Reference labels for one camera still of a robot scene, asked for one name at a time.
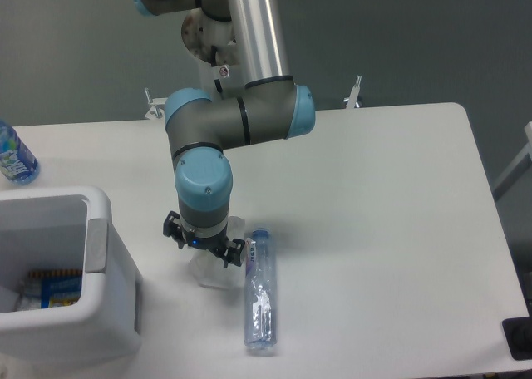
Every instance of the empty plastic bottle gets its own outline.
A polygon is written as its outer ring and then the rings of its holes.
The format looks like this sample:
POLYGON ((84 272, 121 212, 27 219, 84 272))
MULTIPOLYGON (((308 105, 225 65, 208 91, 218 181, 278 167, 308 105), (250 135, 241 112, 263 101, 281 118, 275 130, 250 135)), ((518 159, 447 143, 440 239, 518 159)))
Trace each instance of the empty plastic bottle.
POLYGON ((252 237, 246 260, 244 343, 264 349, 277 342, 275 245, 267 229, 256 229, 252 237))

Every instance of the water bottle label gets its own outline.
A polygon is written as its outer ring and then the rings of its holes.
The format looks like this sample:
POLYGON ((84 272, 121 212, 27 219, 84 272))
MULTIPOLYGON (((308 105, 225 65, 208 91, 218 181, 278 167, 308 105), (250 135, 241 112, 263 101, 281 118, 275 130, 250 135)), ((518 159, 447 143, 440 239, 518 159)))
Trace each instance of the water bottle label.
POLYGON ((248 275, 251 268, 255 264, 255 254, 256 254, 256 243, 251 238, 246 239, 246 275, 248 275))
POLYGON ((11 149, 0 153, 0 171, 10 180, 23 180, 36 168, 35 156, 22 142, 18 148, 11 145, 11 149))

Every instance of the robotic arm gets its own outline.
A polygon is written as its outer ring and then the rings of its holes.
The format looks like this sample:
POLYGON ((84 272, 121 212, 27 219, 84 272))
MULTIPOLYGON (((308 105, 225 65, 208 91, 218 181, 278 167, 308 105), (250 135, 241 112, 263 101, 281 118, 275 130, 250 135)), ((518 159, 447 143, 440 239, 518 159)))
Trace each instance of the robotic arm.
MULTIPOLYGON (((316 116, 306 86, 288 69, 276 0, 134 0, 145 15, 200 8, 199 31, 219 39, 234 28, 244 87, 232 98, 213 101, 187 88, 169 96, 165 128, 175 169, 180 214, 170 212, 164 234, 197 249, 208 249, 224 266, 241 264, 244 241, 226 237, 233 175, 224 150, 287 139, 310 132, 316 116)), ((217 46, 211 45, 216 66, 217 46)))

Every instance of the plastic water bottle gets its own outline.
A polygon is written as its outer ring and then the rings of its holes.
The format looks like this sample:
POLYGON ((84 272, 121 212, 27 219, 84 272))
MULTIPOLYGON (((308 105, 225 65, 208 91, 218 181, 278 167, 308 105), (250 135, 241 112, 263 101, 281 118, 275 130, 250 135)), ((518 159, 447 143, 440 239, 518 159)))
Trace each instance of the plastic water bottle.
POLYGON ((264 349, 277 342, 275 247, 267 229, 256 229, 252 237, 247 239, 244 343, 264 349))
POLYGON ((26 185, 39 175, 40 166, 35 156, 24 145, 17 132, 0 120, 0 171, 8 180, 26 185))

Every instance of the white plastic bin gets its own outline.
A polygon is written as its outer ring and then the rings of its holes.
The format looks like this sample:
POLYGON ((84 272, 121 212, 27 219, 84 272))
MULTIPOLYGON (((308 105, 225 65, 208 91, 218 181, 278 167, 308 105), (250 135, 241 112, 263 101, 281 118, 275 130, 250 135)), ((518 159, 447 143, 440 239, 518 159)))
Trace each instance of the white plastic bin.
POLYGON ((101 190, 0 192, 0 352, 32 362, 135 352, 141 280, 101 190), (77 303, 14 311, 29 271, 70 268, 83 269, 77 303))

